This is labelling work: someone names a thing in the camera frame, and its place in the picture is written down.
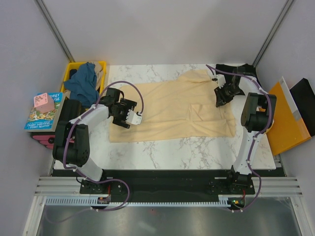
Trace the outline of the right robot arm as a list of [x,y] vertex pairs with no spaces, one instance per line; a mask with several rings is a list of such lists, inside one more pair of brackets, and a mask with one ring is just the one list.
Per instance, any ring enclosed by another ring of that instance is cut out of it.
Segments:
[[248,176],[252,174],[251,165],[258,143],[272,126],[277,97],[266,92],[255,74],[248,72],[245,66],[234,67],[231,72],[218,68],[215,71],[217,107],[228,104],[237,95],[246,97],[240,118],[243,126],[241,147],[231,170],[236,175]]

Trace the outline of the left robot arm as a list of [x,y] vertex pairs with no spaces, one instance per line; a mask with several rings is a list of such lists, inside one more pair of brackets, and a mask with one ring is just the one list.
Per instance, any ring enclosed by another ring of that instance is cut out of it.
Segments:
[[70,121],[60,121],[55,131],[52,156],[91,181],[96,193],[108,188],[105,171],[90,158],[90,132],[102,121],[112,117],[112,123],[129,129],[141,123],[141,115],[134,109],[137,102],[124,98],[124,93],[109,88],[98,104],[93,104],[80,116]]

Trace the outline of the cream yellow t shirt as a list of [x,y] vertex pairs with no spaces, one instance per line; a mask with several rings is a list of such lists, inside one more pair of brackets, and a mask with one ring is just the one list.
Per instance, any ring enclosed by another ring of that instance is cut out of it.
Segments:
[[206,70],[190,70],[172,81],[120,87],[126,99],[138,103],[136,111],[143,110],[142,121],[129,129],[110,124],[110,142],[234,137],[231,106],[216,107],[216,87]]

